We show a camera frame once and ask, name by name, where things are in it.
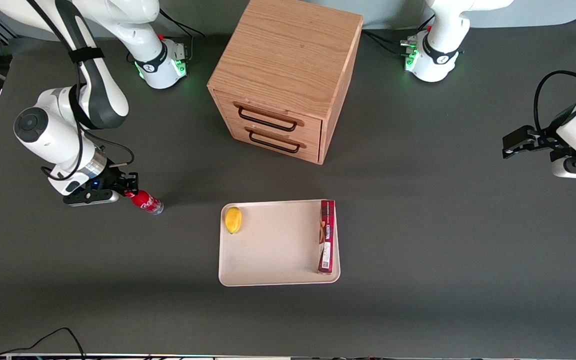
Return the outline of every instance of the wooden cabinet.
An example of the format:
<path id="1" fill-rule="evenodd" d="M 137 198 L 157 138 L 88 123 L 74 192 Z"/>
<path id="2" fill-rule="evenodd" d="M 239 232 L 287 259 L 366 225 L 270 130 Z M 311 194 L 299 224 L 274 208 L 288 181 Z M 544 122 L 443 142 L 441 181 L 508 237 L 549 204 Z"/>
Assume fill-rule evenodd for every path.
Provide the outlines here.
<path id="1" fill-rule="evenodd" d="M 300 0 L 250 0 L 208 82 L 232 137 L 323 164 L 362 23 Z"/>

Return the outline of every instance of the white tray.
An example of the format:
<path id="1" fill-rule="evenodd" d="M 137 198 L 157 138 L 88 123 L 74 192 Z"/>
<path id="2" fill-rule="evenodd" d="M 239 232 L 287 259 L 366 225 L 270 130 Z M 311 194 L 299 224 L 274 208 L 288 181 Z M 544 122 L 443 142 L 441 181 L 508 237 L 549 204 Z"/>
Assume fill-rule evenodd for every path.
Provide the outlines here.
<path id="1" fill-rule="evenodd" d="M 231 234 L 224 216 L 241 210 Z M 334 283 L 341 275 L 337 214 L 331 274 L 318 273 L 321 200 L 229 203 L 221 209 L 219 281 L 226 287 Z"/>

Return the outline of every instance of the coca-cola bottle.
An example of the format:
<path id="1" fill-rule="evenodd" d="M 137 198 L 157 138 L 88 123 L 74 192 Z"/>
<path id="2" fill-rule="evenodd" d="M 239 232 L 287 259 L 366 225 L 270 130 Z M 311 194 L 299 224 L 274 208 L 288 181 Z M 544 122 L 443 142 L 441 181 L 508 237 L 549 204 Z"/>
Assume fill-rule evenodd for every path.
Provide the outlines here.
<path id="1" fill-rule="evenodd" d="M 126 190 L 123 194 L 130 198 L 135 207 L 144 209 L 153 215 L 159 215 L 164 211 L 164 204 L 146 191 L 138 190 L 137 193 L 133 193 Z"/>

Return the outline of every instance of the gray table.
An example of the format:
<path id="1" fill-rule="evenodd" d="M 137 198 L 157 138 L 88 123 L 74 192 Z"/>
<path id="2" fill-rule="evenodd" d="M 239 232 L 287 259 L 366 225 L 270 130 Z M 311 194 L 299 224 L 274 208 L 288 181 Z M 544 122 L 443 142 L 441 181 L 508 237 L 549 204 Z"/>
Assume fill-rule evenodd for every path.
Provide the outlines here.
<path id="1" fill-rule="evenodd" d="M 229 136 L 206 90 L 226 42 L 198 39 L 190 76 L 160 91 L 101 43 L 130 103 L 103 136 L 137 154 L 160 216 L 61 203 L 12 124 L 74 69 L 57 43 L 16 44 L 0 98 L 0 351 L 69 326 L 89 353 L 576 359 L 576 180 L 554 177 L 547 152 L 501 157 L 542 76 L 576 71 L 576 22 L 471 30 L 438 84 L 363 38 L 323 166 Z M 575 99 L 576 79 L 549 82 L 544 123 Z M 338 282 L 219 283 L 224 204 L 318 198 L 338 202 Z M 62 335 L 38 351 L 76 348 Z"/>

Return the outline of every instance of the red box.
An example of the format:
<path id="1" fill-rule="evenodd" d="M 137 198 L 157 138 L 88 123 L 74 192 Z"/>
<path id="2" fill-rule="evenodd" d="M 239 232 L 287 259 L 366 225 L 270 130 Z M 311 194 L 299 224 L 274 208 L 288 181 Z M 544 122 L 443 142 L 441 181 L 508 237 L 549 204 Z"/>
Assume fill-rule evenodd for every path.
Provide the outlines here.
<path id="1" fill-rule="evenodd" d="M 335 201 L 321 201 L 321 231 L 319 237 L 318 271 L 332 274 L 335 244 Z"/>

